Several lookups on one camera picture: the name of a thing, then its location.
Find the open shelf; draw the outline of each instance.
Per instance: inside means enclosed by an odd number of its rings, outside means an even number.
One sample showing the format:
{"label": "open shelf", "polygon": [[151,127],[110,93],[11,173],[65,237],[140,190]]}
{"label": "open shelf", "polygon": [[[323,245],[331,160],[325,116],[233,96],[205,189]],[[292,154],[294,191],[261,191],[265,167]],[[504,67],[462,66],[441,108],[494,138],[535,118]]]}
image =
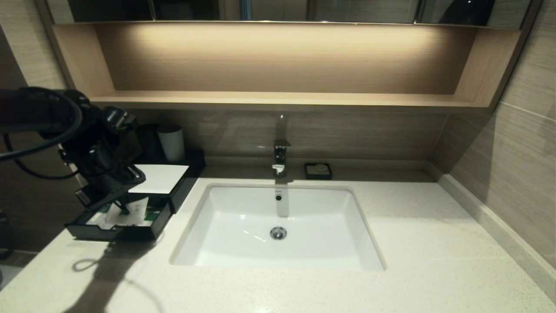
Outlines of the open shelf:
{"label": "open shelf", "polygon": [[379,110],[467,111],[478,108],[472,101],[454,95],[328,92],[115,91],[110,95],[92,97],[91,102],[99,106],[134,109],[345,111],[372,106]]}
{"label": "open shelf", "polygon": [[272,23],[49,32],[68,84],[96,105],[265,111],[493,110],[526,38],[472,27]]}

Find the white cup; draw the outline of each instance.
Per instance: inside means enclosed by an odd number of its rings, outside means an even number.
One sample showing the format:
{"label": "white cup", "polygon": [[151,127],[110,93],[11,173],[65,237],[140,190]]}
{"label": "white cup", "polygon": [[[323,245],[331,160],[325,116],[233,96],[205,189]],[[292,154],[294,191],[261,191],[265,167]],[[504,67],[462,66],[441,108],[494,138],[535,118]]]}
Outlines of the white cup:
{"label": "white cup", "polygon": [[164,156],[169,162],[179,162],[185,159],[185,148],[183,146],[183,130],[181,126],[160,126],[156,133],[160,139]]}

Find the white card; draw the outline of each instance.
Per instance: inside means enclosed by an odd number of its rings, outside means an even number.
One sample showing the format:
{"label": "white card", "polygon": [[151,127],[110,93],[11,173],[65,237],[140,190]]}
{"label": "white card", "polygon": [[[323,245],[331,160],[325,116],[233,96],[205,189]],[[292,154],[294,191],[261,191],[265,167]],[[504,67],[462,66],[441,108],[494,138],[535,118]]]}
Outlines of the white card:
{"label": "white card", "polygon": [[106,213],[105,221],[108,224],[123,226],[142,225],[145,220],[145,212],[147,212],[147,203],[148,197],[126,204],[126,208],[130,211],[128,215],[120,215],[122,210],[112,203]]}
{"label": "white card", "polygon": [[129,193],[167,194],[189,168],[187,165],[136,164],[147,178],[144,183],[131,188]]}

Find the sink basin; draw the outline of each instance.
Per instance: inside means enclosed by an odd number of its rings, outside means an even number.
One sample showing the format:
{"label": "sink basin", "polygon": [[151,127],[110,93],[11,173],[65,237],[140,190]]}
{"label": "sink basin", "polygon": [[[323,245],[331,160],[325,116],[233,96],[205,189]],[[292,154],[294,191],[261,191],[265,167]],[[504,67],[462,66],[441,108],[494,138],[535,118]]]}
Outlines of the sink basin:
{"label": "sink basin", "polygon": [[209,187],[171,261],[384,270],[357,201],[342,189]]}

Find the mirror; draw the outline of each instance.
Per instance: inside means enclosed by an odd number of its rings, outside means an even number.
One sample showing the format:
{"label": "mirror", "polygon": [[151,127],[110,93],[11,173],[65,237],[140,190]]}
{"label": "mirror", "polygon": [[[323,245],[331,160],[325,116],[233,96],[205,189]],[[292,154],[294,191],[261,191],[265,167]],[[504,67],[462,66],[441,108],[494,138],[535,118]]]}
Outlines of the mirror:
{"label": "mirror", "polygon": [[529,0],[424,0],[417,23],[472,25],[518,30]]}
{"label": "mirror", "polygon": [[152,21],[149,0],[47,0],[54,24]]}
{"label": "mirror", "polygon": [[159,21],[413,23],[419,0],[152,0]]}

